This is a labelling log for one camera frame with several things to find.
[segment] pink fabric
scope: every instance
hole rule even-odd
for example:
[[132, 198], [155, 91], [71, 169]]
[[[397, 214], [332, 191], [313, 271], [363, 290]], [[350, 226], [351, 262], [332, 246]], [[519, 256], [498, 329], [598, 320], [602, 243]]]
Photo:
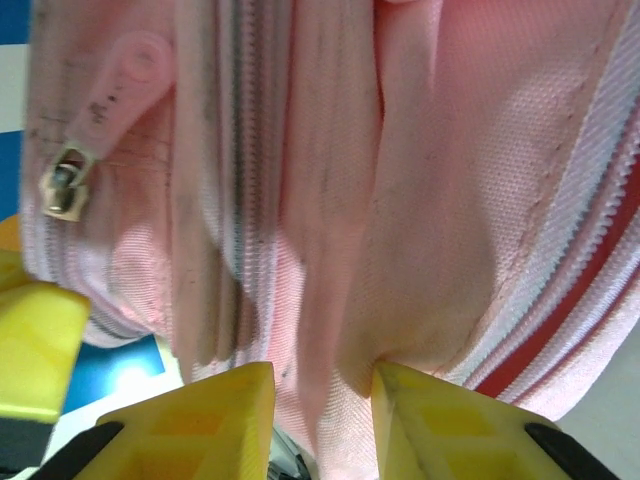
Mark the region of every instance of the pink fabric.
[[[44, 229], [37, 181], [106, 49], [131, 30], [164, 35], [175, 47], [175, 91], [100, 166], [86, 223], [64, 227], [71, 253], [55, 255], [75, 262], [69, 286], [109, 304], [127, 328], [169, 337], [187, 380], [272, 361], [276, 420], [315, 457], [321, 478], [373, 479], [373, 363], [462, 383], [471, 372], [456, 369], [502, 322], [518, 281], [535, 279], [518, 294], [531, 297], [525, 305], [544, 287], [527, 260], [544, 240], [594, 91], [637, 2], [265, 5], [265, 29], [286, 10], [291, 30], [271, 32], [285, 37], [274, 41], [280, 53], [264, 52], [273, 81], [242, 86], [255, 98], [269, 92], [254, 98], [269, 121], [248, 120], [262, 143], [246, 132], [241, 143], [265, 167], [252, 178], [275, 212], [256, 213], [258, 227], [243, 218], [261, 234], [240, 245], [244, 283], [234, 270], [233, 207], [253, 206], [234, 197], [231, 0], [36, 2], [27, 264], [47, 277], [41, 257], [50, 253], [35, 236]], [[284, 75], [269, 77], [279, 65]], [[254, 256], [268, 262], [254, 271]], [[535, 267], [551, 272], [556, 261]], [[627, 296], [593, 343], [578, 343], [517, 404], [556, 416], [584, 394], [637, 320], [634, 278], [618, 285]], [[594, 349], [601, 353], [590, 356]]]

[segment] pink bag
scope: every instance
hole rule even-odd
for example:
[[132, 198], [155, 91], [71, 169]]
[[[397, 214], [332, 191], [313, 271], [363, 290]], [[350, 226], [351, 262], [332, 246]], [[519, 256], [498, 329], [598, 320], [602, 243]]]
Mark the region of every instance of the pink bag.
[[377, 477], [377, 359], [557, 419], [638, 320], [637, 0], [34, 11], [27, 267], [185, 381], [273, 362], [322, 479]]

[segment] zipper teeth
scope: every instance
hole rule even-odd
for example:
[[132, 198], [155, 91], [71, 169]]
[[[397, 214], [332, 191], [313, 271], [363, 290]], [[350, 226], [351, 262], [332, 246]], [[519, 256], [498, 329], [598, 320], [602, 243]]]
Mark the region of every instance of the zipper teeth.
[[[575, 286], [589, 262], [594, 258], [598, 247], [602, 244], [613, 225], [613, 217], [618, 212], [627, 194], [628, 178], [640, 153], [640, 96], [636, 98], [635, 108], [630, 121], [627, 122], [625, 132], [626, 135], [619, 142], [614, 162], [610, 165], [607, 175], [603, 179], [603, 185], [592, 202], [591, 208], [595, 210], [595, 218], [587, 218], [584, 222], [586, 224], [592, 223], [593, 225], [585, 228], [586, 225], [583, 224], [583, 228], [573, 239], [573, 243], [577, 243], [577, 248], [569, 251], [567, 257], [562, 261], [562, 266], [566, 266], [566, 268], [556, 273], [553, 279], [555, 282], [566, 285], [567, 288], [555, 289], [549, 292], [549, 286], [547, 286], [547, 291], [538, 299], [524, 318], [522, 322], [522, 327], [524, 328], [517, 328], [512, 331], [508, 338], [509, 344], [498, 348], [483, 361], [480, 367], [465, 382], [464, 385], [467, 388], [476, 389], [483, 385], [483, 382], [490, 378], [496, 369], [509, 361], [510, 355], [525, 344], [533, 333], [544, 324], [545, 320], [553, 314]], [[555, 338], [557, 334], [558, 332], [555, 332], [552, 338]], [[514, 380], [520, 378], [523, 374], [524, 372], [520, 372]]]
[[30, 192], [30, 203], [24, 204], [22, 225], [24, 228], [24, 258], [27, 268], [39, 279], [46, 282], [59, 282], [59, 268], [55, 264], [55, 258], [60, 254], [59, 244], [51, 238], [48, 232], [55, 227], [52, 218], [42, 213], [42, 202], [37, 183], [46, 170], [46, 164], [50, 161], [50, 155], [44, 152], [38, 153], [38, 161], [31, 166], [35, 176], [28, 179], [33, 182], [33, 190]]
[[[236, 332], [236, 342], [244, 348], [245, 337], [254, 338], [255, 332], [247, 332], [253, 329], [253, 319], [257, 312], [252, 311], [250, 303], [259, 304], [258, 280], [260, 277], [260, 251], [259, 235], [262, 231], [262, 215], [260, 205], [263, 200], [262, 189], [262, 162], [260, 154], [263, 153], [262, 145], [262, 82], [263, 82], [263, 58], [260, 50], [260, 42], [264, 38], [261, 17], [263, 5], [260, 0], [248, 0], [244, 3], [242, 19], [242, 48], [244, 60], [241, 67], [241, 81], [243, 96], [241, 98], [242, 132], [241, 142], [243, 149], [244, 171], [241, 172], [245, 191], [242, 195], [244, 209], [244, 238], [243, 241], [243, 265], [242, 286], [244, 295], [241, 295], [240, 325]], [[237, 352], [236, 362], [244, 363], [243, 351]]]
[[242, 2], [237, 41], [242, 42], [240, 80], [236, 82], [239, 116], [235, 140], [240, 152], [236, 175], [236, 202], [242, 225], [235, 238], [239, 284], [236, 291], [239, 325], [235, 331], [234, 365], [264, 358], [268, 348], [275, 284], [275, 229], [280, 192], [281, 151], [284, 125], [286, 64], [279, 55], [288, 45], [289, 2], [246, 0]]
[[103, 300], [100, 295], [95, 294], [88, 285], [80, 285], [81, 282], [71, 281], [70, 271], [77, 271], [76, 265], [76, 250], [77, 247], [73, 245], [73, 242], [68, 241], [70, 232], [69, 230], [75, 225], [69, 223], [62, 223], [61, 220], [56, 220], [44, 216], [41, 212], [37, 211], [37, 215], [43, 217], [43, 229], [40, 232], [41, 242], [37, 244], [44, 244], [44, 258], [42, 265], [45, 266], [47, 278], [51, 281], [59, 284], [62, 288], [70, 290], [79, 290], [81, 293], [87, 295], [92, 300], [92, 313], [90, 321], [92, 321], [96, 327], [104, 332], [108, 332], [118, 339], [134, 339], [138, 338], [142, 332], [133, 328], [127, 328], [124, 325], [124, 318], [122, 321], [117, 321], [112, 318], [113, 314], [107, 313], [101, 305], [107, 304], [106, 300]]
[[241, 319], [241, 302], [242, 302], [242, 291], [240, 289], [240, 285], [242, 284], [243, 276], [244, 276], [244, 232], [243, 232], [243, 223], [242, 223], [242, 203], [243, 203], [243, 193], [244, 193], [244, 169], [243, 169], [243, 149], [242, 149], [242, 140], [243, 140], [243, 116], [242, 116], [242, 61], [245, 52], [243, 51], [243, 1], [235, 1], [232, 2], [232, 42], [233, 42], [233, 133], [232, 133], [232, 141], [233, 141], [233, 159], [232, 159], [232, 171], [233, 171], [233, 195], [231, 196], [231, 217], [233, 229], [233, 244], [232, 244], [232, 255], [233, 255], [233, 276], [236, 278], [237, 282], [233, 282], [230, 286], [231, 288], [231, 320], [232, 320], [232, 328], [231, 328], [231, 338], [232, 342], [232, 354], [229, 359], [229, 368], [234, 368], [236, 363], [236, 354], [237, 354], [237, 343], [238, 343], [238, 328], [240, 325]]
[[[639, 72], [629, 68], [629, 65], [635, 65], [640, 61], [640, 52], [635, 48], [634, 43], [640, 35], [640, 28], [636, 21], [639, 15], [640, 8], [632, 7], [621, 28], [616, 46], [610, 53], [600, 85], [594, 94], [592, 106], [585, 117], [568, 170], [554, 200], [555, 206], [550, 211], [553, 217], [548, 219], [548, 225], [544, 227], [548, 232], [542, 234], [543, 237], [548, 237], [545, 241], [551, 244], [546, 247], [544, 245], [536, 247], [542, 250], [537, 252], [537, 257], [532, 256], [530, 259], [525, 270], [527, 273], [522, 274], [522, 279], [518, 288], [511, 294], [511, 299], [498, 313], [487, 332], [466, 355], [465, 360], [445, 374], [448, 380], [474, 388], [481, 381], [482, 376], [488, 375], [497, 368], [499, 363], [537, 328], [535, 322], [527, 322], [526, 319], [531, 318], [530, 314], [539, 304], [540, 298], [549, 294], [549, 285], [556, 281], [558, 270], [566, 264], [567, 254], [571, 253], [570, 246], [575, 243], [576, 237], [580, 234], [580, 216], [588, 214], [589, 202], [593, 203], [598, 190], [602, 190], [602, 186], [598, 187], [598, 183], [600, 185], [603, 183], [598, 182], [600, 165], [603, 165], [602, 178], [607, 178], [607, 171], [610, 171], [609, 164], [612, 163], [611, 158], [615, 156], [616, 143], [620, 145], [616, 142], [616, 138], [629, 132], [625, 130], [625, 126], [629, 125], [629, 119], [633, 116], [633, 105], [637, 97], [634, 85], [637, 85], [640, 78]], [[587, 192], [592, 193], [589, 197], [584, 197]], [[582, 204], [584, 207], [576, 211], [575, 207]], [[574, 222], [573, 226], [566, 231], [566, 236], [558, 237], [559, 229], [566, 229], [567, 222]], [[557, 246], [558, 242], [562, 242], [562, 247]], [[548, 273], [539, 272], [541, 263], [548, 265]], [[574, 280], [580, 268], [580, 265], [574, 268]], [[565, 284], [564, 291], [571, 287], [572, 281], [571, 277], [567, 277], [568, 283]], [[534, 296], [527, 298], [534, 289]]]
[[88, 282], [81, 280], [83, 274], [77, 262], [78, 247], [73, 241], [69, 241], [72, 229], [77, 229], [78, 226], [69, 222], [62, 223], [61, 220], [55, 219], [48, 219], [48, 222], [50, 222], [49, 226], [52, 230], [48, 231], [47, 236], [55, 235], [55, 241], [60, 245], [60, 253], [56, 257], [58, 281], [65, 288], [79, 288], [81, 293], [89, 296], [92, 303], [90, 321], [96, 328], [119, 340], [134, 340], [148, 333], [144, 329], [133, 328], [133, 325], [127, 327], [127, 324], [130, 325], [131, 322], [127, 321], [117, 307], [103, 298], [101, 294], [95, 292]]
[[[595, 334], [595, 327], [606, 317], [608, 309], [615, 305], [619, 292], [631, 281], [638, 267], [639, 233], [640, 216], [636, 214], [589, 290], [534, 361], [498, 396], [500, 400], [508, 403], [517, 402], [568, 358], [574, 348]], [[615, 283], [619, 288], [612, 291], [608, 288], [611, 283]]]

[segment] zipper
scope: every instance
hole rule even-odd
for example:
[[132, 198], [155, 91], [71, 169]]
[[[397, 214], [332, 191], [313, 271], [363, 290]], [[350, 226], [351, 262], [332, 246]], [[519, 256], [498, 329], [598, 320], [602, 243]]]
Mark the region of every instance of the zipper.
[[171, 45], [150, 32], [131, 32], [114, 42], [87, 101], [65, 131], [62, 148], [45, 165], [41, 196], [34, 199], [23, 221], [34, 245], [44, 245], [42, 250], [27, 249], [35, 256], [26, 258], [32, 271], [66, 288], [80, 288], [94, 302], [96, 327], [123, 340], [143, 332], [83, 281], [71, 233], [85, 221], [83, 209], [90, 201], [85, 182], [140, 116], [167, 93], [174, 81], [173, 61]]
[[[519, 348], [529, 348], [526, 358], [532, 360], [532, 350], [540, 351], [537, 347], [543, 345], [535, 339], [543, 337], [538, 330], [547, 331], [544, 339], [548, 340], [549, 334], [560, 328], [564, 317], [553, 312], [577, 285], [598, 246], [613, 238], [608, 232], [614, 223], [612, 219], [617, 218], [620, 199], [633, 202], [633, 195], [629, 196], [633, 187], [629, 183], [625, 186], [625, 182], [631, 178], [640, 131], [640, 125], [636, 124], [640, 72], [629, 66], [640, 63], [640, 52], [635, 47], [639, 38], [640, 7], [635, 4], [627, 12], [609, 53], [540, 235], [544, 241], [539, 240], [537, 250], [533, 251], [519, 289], [516, 288], [465, 361], [446, 374], [448, 380], [488, 395], [499, 395], [528, 365], [525, 357], [517, 356], [523, 361], [514, 361], [516, 357], [511, 355], [516, 355], [514, 352]], [[550, 258], [556, 258], [555, 252], [561, 255], [550, 262]], [[540, 266], [545, 265], [552, 267], [548, 273], [540, 271]], [[539, 287], [535, 275], [544, 280]], [[532, 301], [527, 302], [532, 293]], [[552, 315], [557, 315], [555, 321], [548, 323]], [[535, 344], [536, 348], [524, 347], [526, 344]]]
[[231, 366], [266, 358], [287, 95], [290, 2], [234, 2], [233, 218], [237, 279]]
[[[637, 233], [637, 228], [634, 227], [634, 217], [637, 217], [640, 208], [640, 162], [638, 161], [640, 155], [640, 97], [637, 100], [634, 116], [635, 121], [631, 126], [633, 133], [627, 135], [621, 145], [620, 162], [617, 165], [612, 165], [610, 178], [607, 184], [603, 185], [603, 190], [610, 187], [611, 192], [609, 195], [603, 196], [606, 198], [604, 202], [601, 202], [604, 204], [604, 212], [595, 213], [599, 217], [597, 221], [599, 234], [595, 241], [586, 247], [588, 253], [585, 256], [585, 261], [578, 262], [581, 268], [577, 281], [535, 332], [513, 350], [497, 368], [492, 368], [491, 373], [475, 387], [476, 391], [492, 397], [499, 397], [505, 401], [517, 401], [531, 385], [540, 381], [552, 367], [561, 363], [562, 359], [554, 358], [553, 352], [545, 352], [545, 346], [554, 337], [558, 336], [557, 343], [560, 350], [567, 350], [569, 345], [577, 346], [588, 342], [600, 322], [606, 321], [610, 308], [600, 315], [599, 320], [592, 321], [590, 328], [586, 328], [587, 325], [581, 325], [582, 331], [577, 331], [577, 339], [572, 338], [572, 334], [575, 332], [561, 330], [575, 309], [581, 304], [588, 304], [589, 289], [595, 286], [595, 282], [604, 269], [609, 264], [614, 264], [613, 271], [624, 274], [623, 281], [618, 282], [619, 285], [615, 288], [615, 293], [610, 294], [611, 306], [618, 302], [626, 292], [627, 286], [632, 283], [634, 275], [637, 274], [637, 262], [633, 262], [637, 255], [634, 253], [638, 251], [637, 240], [634, 241], [633, 238], [633, 233]], [[632, 238], [630, 241], [623, 242], [627, 232], [631, 233]], [[623, 260], [616, 259], [614, 252], [617, 257], [622, 257]], [[613, 282], [606, 283], [607, 285], [603, 287], [605, 289], [611, 288], [608, 284]], [[591, 297], [602, 296], [591, 294]], [[584, 316], [580, 320], [584, 320], [588, 315], [588, 311], [583, 313]], [[562, 355], [562, 358], [568, 356], [569, 353], [566, 353]], [[477, 381], [477, 377], [472, 376], [470, 381]]]
[[[178, 28], [179, 72], [190, 74], [177, 85], [175, 151], [189, 160], [172, 183], [173, 350], [187, 379], [266, 358], [292, 8], [288, 0], [178, 6], [179, 25], [199, 25]], [[187, 128], [195, 141], [183, 141]], [[188, 224], [185, 203], [201, 213]]]

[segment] metal zipper slider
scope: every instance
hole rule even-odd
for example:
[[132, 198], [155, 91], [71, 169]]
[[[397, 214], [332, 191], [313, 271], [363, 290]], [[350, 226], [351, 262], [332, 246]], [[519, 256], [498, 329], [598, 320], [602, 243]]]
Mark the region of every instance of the metal zipper slider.
[[40, 180], [44, 214], [80, 220], [91, 169], [167, 93], [173, 72], [172, 48], [163, 37], [140, 31], [116, 41], [89, 99], [65, 132], [67, 141]]

